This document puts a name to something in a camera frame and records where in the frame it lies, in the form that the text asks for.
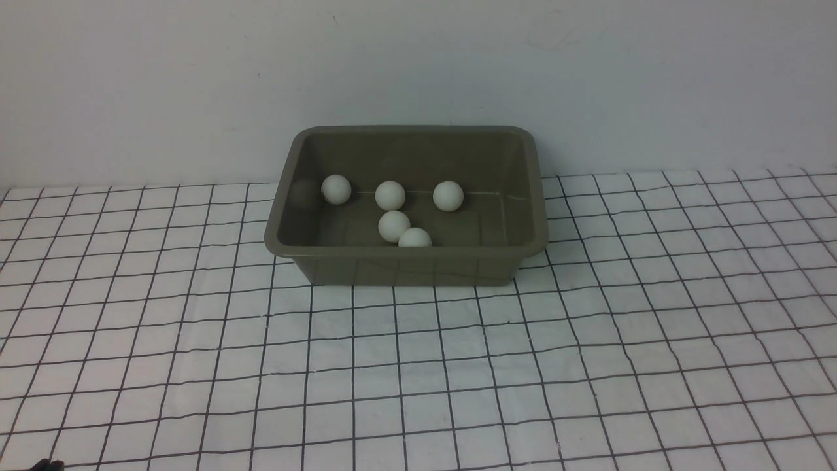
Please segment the black robot arm image-left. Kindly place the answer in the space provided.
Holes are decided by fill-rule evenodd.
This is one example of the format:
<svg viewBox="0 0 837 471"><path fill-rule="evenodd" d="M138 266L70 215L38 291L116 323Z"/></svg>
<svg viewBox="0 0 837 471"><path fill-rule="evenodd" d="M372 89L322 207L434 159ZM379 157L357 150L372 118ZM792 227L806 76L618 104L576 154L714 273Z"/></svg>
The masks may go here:
<svg viewBox="0 0 837 471"><path fill-rule="evenodd" d="M40 459L29 471L64 471L65 462L60 460L51 461L50 459Z"/></svg>

